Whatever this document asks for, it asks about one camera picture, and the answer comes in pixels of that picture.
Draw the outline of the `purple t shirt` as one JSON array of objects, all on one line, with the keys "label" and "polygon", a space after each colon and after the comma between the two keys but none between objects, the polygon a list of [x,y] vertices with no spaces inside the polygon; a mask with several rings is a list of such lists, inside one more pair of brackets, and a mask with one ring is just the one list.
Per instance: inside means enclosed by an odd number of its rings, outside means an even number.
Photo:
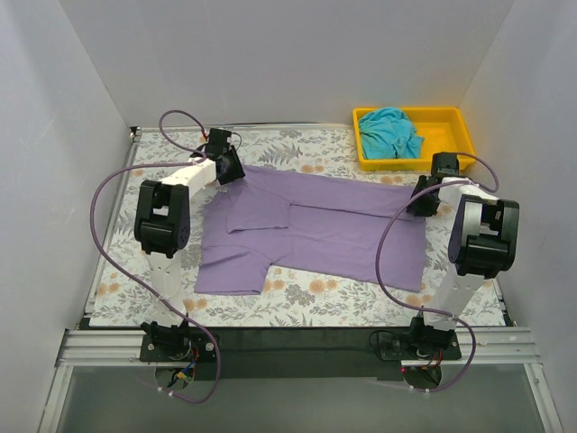
[{"label": "purple t shirt", "polygon": [[261,293],[272,265],[418,292],[426,222],[412,189],[247,166],[204,207],[194,291]]}]

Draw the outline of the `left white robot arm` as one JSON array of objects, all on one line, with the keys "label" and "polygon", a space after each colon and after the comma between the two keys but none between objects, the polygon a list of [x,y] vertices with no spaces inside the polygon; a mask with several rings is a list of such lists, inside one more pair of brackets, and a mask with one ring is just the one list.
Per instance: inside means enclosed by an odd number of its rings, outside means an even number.
[{"label": "left white robot arm", "polygon": [[140,186],[134,235],[145,252],[156,292],[152,318],[142,328],[151,346],[174,361],[185,359],[192,348],[181,283],[182,253],[190,237],[190,200],[210,184],[225,185],[244,176],[231,142],[234,135],[212,128],[199,148],[205,157],[191,156],[185,167]]}]

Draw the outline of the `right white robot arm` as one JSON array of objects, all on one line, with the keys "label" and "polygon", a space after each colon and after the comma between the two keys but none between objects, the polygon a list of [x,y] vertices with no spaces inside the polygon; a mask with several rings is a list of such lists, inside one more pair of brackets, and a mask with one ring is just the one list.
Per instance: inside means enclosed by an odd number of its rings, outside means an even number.
[{"label": "right white robot arm", "polygon": [[514,200],[492,196],[473,183],[459,180],[460,152],[438,152],[429,176],[420,176],[407,207],[415,217],[431,217],[440,204],[455,210],[447,247],[450,266],[427,312],[411,319],[409,351],[418,358],[439,355],[456,344],[456,319],[475,292],[512,266],[517,250],[520,207]]}]

